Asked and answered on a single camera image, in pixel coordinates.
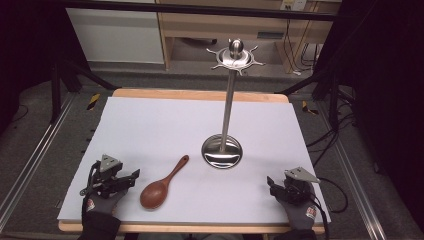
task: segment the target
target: brown ladle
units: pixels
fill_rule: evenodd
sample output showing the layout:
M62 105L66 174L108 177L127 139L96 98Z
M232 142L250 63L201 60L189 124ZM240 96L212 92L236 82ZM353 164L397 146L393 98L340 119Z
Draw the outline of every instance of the brown ladle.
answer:
M162 205L168 195L168 186L172 177L184 167L189 157L183 156L175 166L174 170L164 179L152 182L140 194L141 206L147 209L154 209Z

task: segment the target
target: floor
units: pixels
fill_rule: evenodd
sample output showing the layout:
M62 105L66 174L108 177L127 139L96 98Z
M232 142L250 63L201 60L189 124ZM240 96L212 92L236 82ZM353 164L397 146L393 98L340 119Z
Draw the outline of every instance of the floor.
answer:
M218 39L217 44L212 45L205 40L178 39L175 44L173 60L168 70L151 69L148 66L128 69L128 66L119 65L111 69L110 66L105 68L94 64L93 71L107 81L128 87L226 89L228 70L211 70L216 62L206 48L220 50L227 47L227 40ZM272 43L245 42L246 48L256 45L259 48L253 52L255 59L265 62L266 65L252 66L243 71L243 76L237 78L236 91L275 92L310 76L310 70L302 71L301 75L286 73ZM308 49L305 59L313 58L313 50L312 47ZM79 94L66 94L63 89L63 102L73 100L72 107L64 109L67 115L61 119L58 129L49 129L51 125L48 124L49 82L21 94L22 107L16 114L16 119L21 116L22 118L14 121L0 137L0 201L3 202L0 209L0 237L76 239L77 235L64 234L57 229L56 217L60 210L60 200L66 193L66 186L73 177L72 172L76 171L89 139L100 121L107 96L111 94L87 79L82 78L81 82L84 88ZM306 143L312 143L330 129L326 120L327 103L312 101L310 93L313 87L311 84L289 96ZM86 111L93 93L101 93L101 98L93 111ZM310 111L305 110L305 102L308 103ZM339 119L349 116L349 104L340 102L339 112ZM345 212L330 213L330 238L424 239L423 233L403 206L390 179L374 172L372 157L354 126L354 119L349 119L342 126L344 127L337 142L324 154L315 168L317 175L336 181L349 199ZM52 141L40 142L46 131L53 133ZM319 159L321 150L329 142L331 141L326 139L308 148L312 161ZM44 148L39 150L40 158L34 159L34 149L39 149L37 145L40 143L44 144ZM29 162L32 164L31 169L28 169ZM20 175L23 173L29 177L23 179ZM11 197L16 192L9 190L16 189L16 186L20 186L23 191ZM344 196L337 188L326 183L322 185L322 189L330 209L338 210L343 207Z

